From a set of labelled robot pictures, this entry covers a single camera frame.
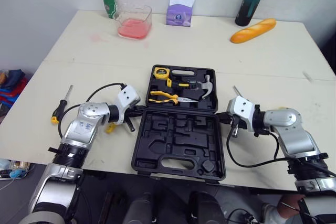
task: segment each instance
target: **green bottle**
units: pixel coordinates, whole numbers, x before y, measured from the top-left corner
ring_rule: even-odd
[[[104,6],[109,18],[117,18],[117,2],[116,0],[103,0]]]

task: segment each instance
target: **white table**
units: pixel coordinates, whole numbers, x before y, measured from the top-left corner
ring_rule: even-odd
[[[104,12],[78,11],[0,125],[0,157],[51,162],[53,153],[47,150],[57,148],[60,138],[50,116],[70,84],[74,87],[69,106],[84,102],[93,90],[112,82],[133,85],[144,104],[151,68],[163,64],[215,69],[219,112],[235,97],[233,85],[261,104],[262,110],[288,106],[300,111],[304,128],[321,151],[329,153],[326,162],[335,171],[336,77],[304,25],[278,22],[256,39],[232,44],[229,39],[237,30],[232,18],[195,16],[187,28],[166,26],[164,15],[153,15],[148,37],[128,40],[117,36],[114,21]],[[113,103],[118,91],[116,87],[103,90],[92,101]],[[67,115],[63,130],[76,113]],[[140,118],[133,122],[138,128]],[[222,125],[224,143],[228,131],[229,126]],[[126,125],[110,135],[101,129],[84,168],[135,173],[131,158],[136,137],[137,131],[131,133]],[[269,160],[274,149],[274,139],[255,138],[243,130],[232,142],[234,156],[245,164]],[[286,162],[240,168],[224,151],[227,177],[221,183],[295,190]]]

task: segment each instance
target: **white tissue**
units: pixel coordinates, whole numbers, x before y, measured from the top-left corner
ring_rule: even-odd
[[[195,0],[170,0],[169,5],[185,5],[187,7],[193,7]]]

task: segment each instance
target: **purple tissue box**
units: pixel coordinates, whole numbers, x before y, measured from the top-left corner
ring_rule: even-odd
[[[170,5],[167,9],[166,24],[171,26],[190,26],[193,8],[185,5]]]

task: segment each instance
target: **black cable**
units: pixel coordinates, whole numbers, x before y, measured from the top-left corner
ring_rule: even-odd
[[[80,194],[83,197],[83,199],[85,201],[85,205],[86,205],[86,207],[88,209],[89,224],[92,224],[92,212],[91,212],[91,208],[90,208],[90,204],[89,204],[88,198],[86,197],[86,195],[83,192],[83,190],[80,192]]]
[[[226,148],[227,148],[227,152],[229,153],[229,156],[230,156],[231,160],[232,160],[233,163],[235,163],[236,165],[238,165],[238,166],[240,166],[240,167],[244,167],[244,168],[253,168],[253,167],[258,167],[258,166],[262,166],[262,165],[267,165],[267,164],[274,163],[274,162],[278,162],[278,161],[288,161],[288,160],[289,160],[289,158],[283,157],[283,158],[276,158],[276,159],[273,159],[273,160],[265,161],[265,162],[262,162],[262,163],[259,163],[259,164],[255,164],[255,165],[242,165],[242,164],[238,163],[238,162],[233,158],[233,155],[232,155],[231,150],[230,150],[230,145],[229,145],[230,138],[231,138],[231,135],[232,135],[234,129],[235,129],[235,128],[232,127],[231,130],[230,130],[230,132],[229,132],[229,136],[227,136],[227,139],[226,139]]]
[[[94,93],[92,93],[92,94],[89,96],[89,98],[86,100],[86,102],[90,101],[91,98],[92,98],[98,91],[100,91],[100,90],[102,90],[102,89],[104,89],[104,88],[110,87],[110,86],[114,86],[114,85],[120,85],[121,89],[123,89],[124,87],[126,87],[126,85],[125,85],[124,83],[118,83],[118,82],[116,82],[116,83],[111,83],[111,84],[107,84],[107,85],[105,85],[105,86],[103,86],[103,87],[100,87],[100,88],[97,89]]]
[[[309,165],[309,166],[311,166],[311,167],[314,167],[316,170],[320,170],[321,172],[328,173],[329,175],[332,175],[332,176],[336,177],[336,174],[333,173],[332,171],[328,170],[328,169],[325,169],[325,168],[323,168],[323,167],[320,167],[320,166],[318,166],[318,165],[316,165],[316,164],[313,164],[313,163],[311,163],[311,162],[302,161],[302,160],[300,160],[300,162],[302,162],[302,163],[305,164],[305,165]]]
[[[59,134],[59,136],[60,136],[61,138],[63,137],[63,135],[62,135],[62,131],[61,131],[61,123],[62,123],[62,119],[63,119],[63,117],[65,116],[66,113],[68,113],[70,110],[72,110],[72,109],[78,107],[79,105],[80,105],[80,104],[76,104],[76,105],[74,105],[74,106],[68,108],[68,109],[63,113],[63,115],[60,116],[60,118],[59,118],[59,120],[58,120],[58,134]]]
[[[227,217],[226,221],[227,221],[227,222],[231,221],[231,222],[234,222],[234,223],[240,223],[240,224],[246,224],[245,222],[239,222],[239,221],[233,221],[233,220],[230,220],[231,216],[232,216],[236,211],[244,211],[245,213],[251,215],[251,213],[250,213],[249,211],[247,211],[247,210],[245,210],[245,209],[243,209],[243,208],[236,208],[236,209],[234,209],[234,210],[229,214],[229,216]]]
[[[104,89],[104,88],[110,87],[110,86],[114,86],[114,85],[120,85],[121,89],[123,89],[123,88],[126,87],[125,84],[123,84],[123,83],[118,83],[118,82],[116,82],[116,83],[111,83],[111,84],[107,84],[107,85],[105,85],[105,86],[103,86],[103,87],[100,87],[100,88],[97,89],[95,92],[93,92],[93,93],[89,96],[89,98],[86,100],[86,102],[90,101],[90,99],[91,99],[91,98],[92,98],[98,91],[100,91],[100,90],[102,90],[102,89]],[[58,134],[59,134],[59,136],[60,136],[61,138],[63,137],[63,135],[62,135],[62,131],[61,131],[61,123],[62,123],[62,119],[63,119],[63,117],[64,117],[65,114],[68,113],[70,110],[72,110],[73,108],[76,108],[76,107],[78,107],[78,106],[80,106],[80,104],[77,104],[77,105],[74,105],[74,106],[68,108],[68,109],[63,113],[63,115],[61,115],[60,119],[58,120]]]
[[[274,156],[273,156],[273,159],[277,159],[277,156],[278,156],[278,153],[279,153],[279,140],[278,140],[277,136],[275,136],[272,132],[270,132],[269,135],[274,137],[275,141],[277,142],[277,147],[275,149]]]

